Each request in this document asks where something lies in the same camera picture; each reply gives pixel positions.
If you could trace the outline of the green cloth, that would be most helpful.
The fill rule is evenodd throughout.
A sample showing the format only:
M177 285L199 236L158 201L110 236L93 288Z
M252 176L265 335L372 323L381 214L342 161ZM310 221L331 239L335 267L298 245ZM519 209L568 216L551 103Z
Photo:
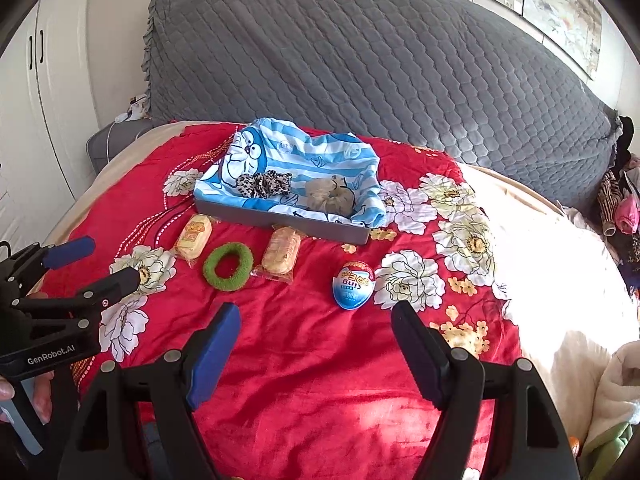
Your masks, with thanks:
M634 426L620 422L586 443L578 458L580 476L587 480L604 479L633 436Z

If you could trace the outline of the yellow packaged snack cake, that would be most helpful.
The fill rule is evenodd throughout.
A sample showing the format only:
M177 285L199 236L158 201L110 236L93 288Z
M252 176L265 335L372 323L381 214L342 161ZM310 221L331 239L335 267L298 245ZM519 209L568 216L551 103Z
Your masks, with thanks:
M174 255L192 268L200 258L215 224L216 220L206 214L194 214L186 222L172 248Z

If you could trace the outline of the cream fleece blanket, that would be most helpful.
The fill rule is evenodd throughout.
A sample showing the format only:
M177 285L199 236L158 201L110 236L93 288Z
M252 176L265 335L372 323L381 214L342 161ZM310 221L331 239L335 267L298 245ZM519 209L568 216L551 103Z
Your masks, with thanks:
M554 203L498 172L464 165L496 244L504 316L520 331L566 433L585 442L613 353L638 336L637 308L608 248Z

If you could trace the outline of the grey bedside stool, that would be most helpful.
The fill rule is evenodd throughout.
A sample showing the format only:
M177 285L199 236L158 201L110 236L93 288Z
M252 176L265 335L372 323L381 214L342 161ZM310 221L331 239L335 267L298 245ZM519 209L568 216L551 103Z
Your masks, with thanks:
M99 174L122 150L159 125L159 122L149 118L126 120L126 122L111 122L95 133L86 144L94 172Z

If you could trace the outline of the white wardrobe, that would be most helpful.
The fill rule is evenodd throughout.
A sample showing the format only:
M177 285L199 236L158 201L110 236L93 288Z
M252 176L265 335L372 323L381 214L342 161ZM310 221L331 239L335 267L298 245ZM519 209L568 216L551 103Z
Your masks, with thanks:
M37 0L1 55L1 237L42 242L96 174L88 0Z

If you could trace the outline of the red floral bedspread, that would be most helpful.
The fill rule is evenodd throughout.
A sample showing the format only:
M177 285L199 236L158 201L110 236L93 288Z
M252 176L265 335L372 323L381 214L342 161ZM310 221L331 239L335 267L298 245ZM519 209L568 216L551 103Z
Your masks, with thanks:
M213 397L196 412L217 467L243 479L408 479L438 414L422 399L390 327L406 300L448 344L489 362L521 353L502 315L486 216L458 164L430 148L376 139L378 175L390 215L367 244L306 237L291 284L253 276L235 292L206 283L171 255L194 214L196 178L227 151L234 125L184 127L100 196L76 228L96 251L51 272L52 296L76 292L124 266L140 288L105 310L100 352L77 364L86 390L105 360L153 362L181 347L226 301L242 328ZM371 298L339 307L332 281L349 261L374 274Z

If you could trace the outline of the blue white chocolate egg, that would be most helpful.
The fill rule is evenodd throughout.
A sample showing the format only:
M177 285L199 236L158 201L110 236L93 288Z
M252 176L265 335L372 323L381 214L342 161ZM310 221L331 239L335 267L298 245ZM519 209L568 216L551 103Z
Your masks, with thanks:
M359 309L371 298L373 291L373 271L362 261L346 262L332 281L333 298L344 310Z

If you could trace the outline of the orange packaged snack cake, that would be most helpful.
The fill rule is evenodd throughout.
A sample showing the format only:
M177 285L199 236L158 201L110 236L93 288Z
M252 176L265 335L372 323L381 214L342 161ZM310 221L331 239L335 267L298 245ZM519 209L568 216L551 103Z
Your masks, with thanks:
M300 245L306 234L290 226L276 226L253 276L291 284Z

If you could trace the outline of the leopard print scrunchie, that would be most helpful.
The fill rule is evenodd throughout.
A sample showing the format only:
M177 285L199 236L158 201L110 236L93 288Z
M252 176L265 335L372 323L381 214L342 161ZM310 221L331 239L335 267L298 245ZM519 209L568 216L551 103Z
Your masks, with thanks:
M267 170L261 174L241 174L236 179L236 190L249 198L270 198L288 195L291 191L292 174L279 174Z

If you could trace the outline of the grey shallow tray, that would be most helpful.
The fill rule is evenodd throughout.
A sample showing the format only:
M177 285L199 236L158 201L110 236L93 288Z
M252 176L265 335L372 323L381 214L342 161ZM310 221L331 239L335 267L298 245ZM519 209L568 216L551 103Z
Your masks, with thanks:
M364 226L316 220L299 217L295 214L280 214L280 212L227 206L206 202L200 198L196 198L194 202L196 210L201 214L208 214L225 222L264 229L289 226L308 236L354 245L364 245L369 240L370 230Z

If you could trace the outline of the blue striped cartoon cloth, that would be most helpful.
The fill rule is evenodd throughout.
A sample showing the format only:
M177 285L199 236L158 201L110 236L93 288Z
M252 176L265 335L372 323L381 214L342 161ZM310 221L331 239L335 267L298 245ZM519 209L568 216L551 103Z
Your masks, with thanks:
M206 202L227 206L377 228L386 216L378 166L380 158L372 146L352 133L311 136L292 122L264 117L233 133L221 161L196 181L193 194ZM241 174L267 170L292 174L288 195L249 198L236 190L236 179ZM307 207L305 183L332 176L343 177L355 194L354 212L348 218Z

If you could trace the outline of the pile of clothes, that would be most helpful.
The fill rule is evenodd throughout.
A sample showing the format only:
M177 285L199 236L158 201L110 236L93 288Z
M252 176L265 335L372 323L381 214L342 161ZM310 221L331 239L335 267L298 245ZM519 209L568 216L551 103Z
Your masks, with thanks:
M639 155L631 151L634 123L617 118L613 167L603 176L597 195L598 215L605 244L625 282L629 295L639 299Z

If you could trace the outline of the beige fabric scrunchie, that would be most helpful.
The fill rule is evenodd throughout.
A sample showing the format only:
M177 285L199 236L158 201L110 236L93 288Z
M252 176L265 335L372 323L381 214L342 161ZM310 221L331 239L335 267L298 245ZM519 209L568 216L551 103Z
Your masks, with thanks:
M355 208L355 194L343 177L312 179L305 183L307 207L348 218Z

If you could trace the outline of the grey quilted headboard cover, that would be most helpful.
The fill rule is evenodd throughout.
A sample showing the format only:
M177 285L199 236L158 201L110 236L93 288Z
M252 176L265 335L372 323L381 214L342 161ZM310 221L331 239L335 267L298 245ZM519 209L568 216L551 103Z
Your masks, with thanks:
M466 0L151 0L162 122L273 117L443 151L587 210L616 116L540 42Z

